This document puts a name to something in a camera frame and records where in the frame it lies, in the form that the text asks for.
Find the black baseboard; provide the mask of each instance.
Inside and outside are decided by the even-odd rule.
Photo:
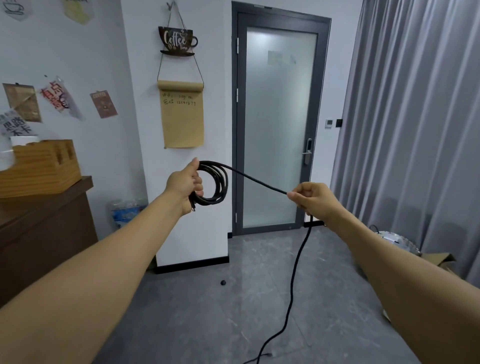
[[[214,266],[216,264],[224,264],[229,262],[230,262],[230,258],[227,255],[227,256],[220,256],[218,258],[195,260],[193,262],[170,264],[168,266],[155,267],[152,270],[155,274],[162,274],[162,273],[176,272],[178,270]]]
[[[303,227],[304,227],[304,228],[309,228],[310,226],[323,226],[323,225],[325,225],[325,223],[324,223],[323,221],[321,221],[321,220],[312,221],[312,222],[310,222],[310,221],[305,221],[305,222],[303,223]]]

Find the frosted glass panel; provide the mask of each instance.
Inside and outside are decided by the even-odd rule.
[[[300,182],[316,42],[316,34],[247,29],[244,170],[284,191]],[[244,228],[295,215],[286,196],[244,179]]]

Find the glass door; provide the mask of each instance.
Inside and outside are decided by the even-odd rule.
[[[308,181],[329,23],[238,15],[237,168],[290,191]],[[236,177],[236,234],[298,228],[287,197]]]

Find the coiled cable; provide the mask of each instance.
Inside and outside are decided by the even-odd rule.
[[[253,178],[249,176],[248,174],[245,174],[243,172],[240,172],[239,170],[236,170],[235,168],[232,168],[230,166],[227,166],[226,164],[223,163],[218,163],[218,162],[213,162],[211,160],[201,160],[200,165],[198,167],[198,170],[202,170],[207,172],[209,175],[211,175],[215,181],[215,193],[213,194],[212,197],[200,197],[198,196],[195,191],[192,192],[192,194],[189,196],[190,204],[192,205],[192,210],[195,211],[195,204],[199,204],[201,206],[208,206],[208,205],[216,205],[222,202],[225,199],[225,196],[227,195],[228,191],[228,176],[227,172],[225,171],[225,168],[231,170],[232,172],[238,173],[242,175],[245,178],[248,178],[249,180],[252,180],[254,182],[257,182],[261,184],[262,186],[265,186],[271,190],[280,192],[281,194],[287,194],[285,191],[282,191],[278,188],[272,187],[262,181],[259,181],[256,178]],[[313,216],[310,216],[310,222],[313,221]],[[260,362],[260,357],[262,356],[272,356],[271,353],[265,353],[262,354],[262,352],[265,349],[265,346],[276,338],[277,336],[281,335],[285,329],[287,328],[288,324],[288,317],[290,315],[290,311],[292,309],[293,305],[293,281],[295,279],[295,273],[297,272],[297,265],[300,259],[301,252],[303,250],[303,247],[305,246],[305,243],[308,240],[308,237],[310,236],[310,232],[312,231],[312,225],[309,226],[307,235],[305,236],[305,239],[303,239],[303,242],[300,246],[300,249],[297,253],[297,257],[295,258],[295,264],[293,265],[293,272],[292,272],[292,277],[290,279],[290,303],[288,304],[288,309],[287,309],[287,314],[285,315],[285,322],[283,324],[282,329],[274,334],[273,336],[269,337],[267,341],[262,345],[262,348],[260,349],[260,352],[258,353],[258,356],[254,359],[251,359],[249,361],[244,362],[243,364],[251,363],[254,362],[255,360],[257,361],[257,364]]]

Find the gray tile floor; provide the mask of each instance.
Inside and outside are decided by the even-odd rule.
[[[230,263],[146,274],[95,364],[233,363],[254,358],[281,329],[306,229],[235,237]],[[418,363],[381,315],[347,246],[313,228],[300,258],[287,330],[262,364]]]

